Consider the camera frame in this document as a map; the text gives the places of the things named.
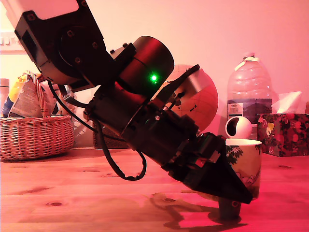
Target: floral tissue box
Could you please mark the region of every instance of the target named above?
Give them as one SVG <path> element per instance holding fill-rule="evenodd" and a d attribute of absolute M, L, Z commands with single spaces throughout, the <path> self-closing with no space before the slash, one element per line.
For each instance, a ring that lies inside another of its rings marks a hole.
<path fill-rule="evenodd" d="M 262 152 L 275 156 L 309 155 L 308 114 L 260 114 L 257 140 Z"/>

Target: floral mug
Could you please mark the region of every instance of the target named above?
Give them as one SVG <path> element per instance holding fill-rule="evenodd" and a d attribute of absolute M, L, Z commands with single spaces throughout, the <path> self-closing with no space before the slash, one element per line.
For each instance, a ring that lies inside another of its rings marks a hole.
<path fill-rule="evenodd" d="M 249 139 L 226 139 L 226 157 L 237 176 L 258 198 L 261 178 L 261 142 Z"/>

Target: bottle label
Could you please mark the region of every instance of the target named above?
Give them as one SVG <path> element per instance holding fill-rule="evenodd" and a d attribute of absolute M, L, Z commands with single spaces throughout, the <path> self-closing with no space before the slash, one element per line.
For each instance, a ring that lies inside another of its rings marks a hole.
<path fill-rule="evenodd" d="M 233 99 L 227 101 L 227 115 L 228 119 L 234 116 L 244 116 L 257 124 L 259 119 L 258 114 L 272 113 L 271 99 Z"/>

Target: bottle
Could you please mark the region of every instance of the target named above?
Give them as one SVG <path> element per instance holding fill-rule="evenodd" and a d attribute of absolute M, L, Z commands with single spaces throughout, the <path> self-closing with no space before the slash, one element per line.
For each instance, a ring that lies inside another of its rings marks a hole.
<path fill-rule="evenodd" d="M 0 105 L 1 105 L 0 113 L 1 113 L 1 116 L 2 116 L 4 103 L 6 101 L 6 98 L 9 95 L 9 90 L 10 90 L 10 80 L 1 78 L 0 79 L 0 95 L 1 95 L 1 98 L 0 98 Z"/>
<path fill-rule="evenodd" d="M 257 139 L 258 114 L 272 113 L 272 86 L 267 70 L 253 52 L 243 56 L 231 74 L 227 84 L 227 115 L 243 116 L 250 120 L 252 133 L 249 139 Z"/>

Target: wooden table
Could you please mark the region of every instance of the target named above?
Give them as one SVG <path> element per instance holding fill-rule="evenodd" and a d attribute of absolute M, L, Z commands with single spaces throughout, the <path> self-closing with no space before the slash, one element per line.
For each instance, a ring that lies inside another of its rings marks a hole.
<path fill-rule="evenodd" d="M 112 150 L 126 175 L 139 155 Z M 148 159 L 146 176 L 117 177 L 102 151 L 74 149 L 51 159 L 1 163 L 2 232 L 309 231 L 309 157 L 263 154 L 260 197 L 222 221 L 218 203 L 191 191 Z"/>

